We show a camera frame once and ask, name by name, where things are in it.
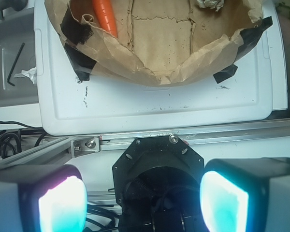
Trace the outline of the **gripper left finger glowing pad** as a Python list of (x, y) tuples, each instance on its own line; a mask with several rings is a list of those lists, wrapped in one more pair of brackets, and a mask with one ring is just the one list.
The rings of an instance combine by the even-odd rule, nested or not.
[(86, 216), (75, 166), (0, 164), (0, 232), (81, 232)]

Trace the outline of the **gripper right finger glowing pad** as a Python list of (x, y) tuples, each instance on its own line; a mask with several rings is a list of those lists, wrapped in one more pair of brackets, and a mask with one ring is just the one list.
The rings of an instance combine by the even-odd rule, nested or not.
[(211, 232), (290, 232), (290, 158), (210, 160), (200, 205)]

